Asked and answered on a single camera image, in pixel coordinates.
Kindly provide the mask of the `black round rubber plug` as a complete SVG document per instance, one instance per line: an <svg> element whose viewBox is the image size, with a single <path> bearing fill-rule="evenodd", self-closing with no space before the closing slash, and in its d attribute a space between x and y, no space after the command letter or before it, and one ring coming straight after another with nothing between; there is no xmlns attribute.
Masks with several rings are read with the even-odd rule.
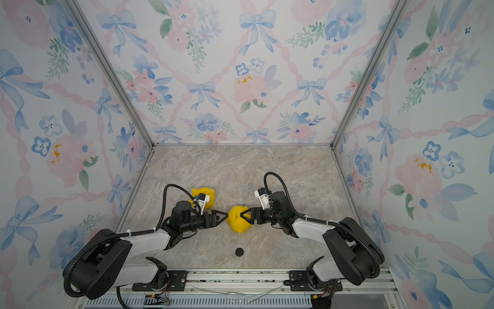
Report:
<svg viewBox="0 0 494 309"><path fill-rule="evenodd" d="M241 257L243 254L244 254L244 251L243 251L243 249L242 249L242 248L237 248L237 249L235 250L235 255L236 255L237 257Z"/></svg>

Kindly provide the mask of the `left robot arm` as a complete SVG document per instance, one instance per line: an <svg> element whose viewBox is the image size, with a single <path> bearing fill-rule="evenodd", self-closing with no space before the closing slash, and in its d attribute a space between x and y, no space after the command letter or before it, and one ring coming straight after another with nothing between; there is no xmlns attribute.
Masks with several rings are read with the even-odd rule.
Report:
<svg viewBox="0 0 494 309"><path fill-rule="evenodd" d="M97 299L127 285L163 290L170 280L168 267L151 253L169 250L185 233L217 227L227 218L226 212L207 212L181 201L159 227L125 233L101 230L65 266L64 291L70 297Z"/></svg>

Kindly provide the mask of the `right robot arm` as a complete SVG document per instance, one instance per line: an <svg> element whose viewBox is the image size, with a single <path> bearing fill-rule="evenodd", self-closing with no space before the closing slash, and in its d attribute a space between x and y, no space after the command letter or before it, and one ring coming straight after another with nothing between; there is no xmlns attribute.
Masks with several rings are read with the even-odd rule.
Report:
<svg viewBox="0 0 494 309"><path fill-rule="evenodd" d="M251 225L270 224L288 236L310 239L328 248L329 256L317 258L306 268L306 283L312 289L325 290L339 279L359 286L380 275L384 254L353 218L325 221L308 217L296 211L282 191L260 189L255 196L261 206L242 211L240 217L244 221Z"/></svg>

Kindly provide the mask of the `yellow piggy bank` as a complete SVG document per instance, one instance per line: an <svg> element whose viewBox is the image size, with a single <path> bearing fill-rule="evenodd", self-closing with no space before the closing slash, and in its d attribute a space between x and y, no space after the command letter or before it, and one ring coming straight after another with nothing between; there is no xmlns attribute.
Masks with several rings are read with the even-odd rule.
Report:
<svg viewBox="0 0 494 309"><path fill-rule="evenodd" d="M241 219L241 213L247 209L248 207L236 205L229 211L226 222L234 232L243 234L252 227Z"/></svg>
<svg viewBox="0 0 494 309"><path fill-rule="evenodd" d="M199 205L198 209L201 213L213 207L215 204L215 191L211 188L202 187L199 189L193 189L192 196L194 198L192 204L194 205L194 202L196 202Z"/></svg>

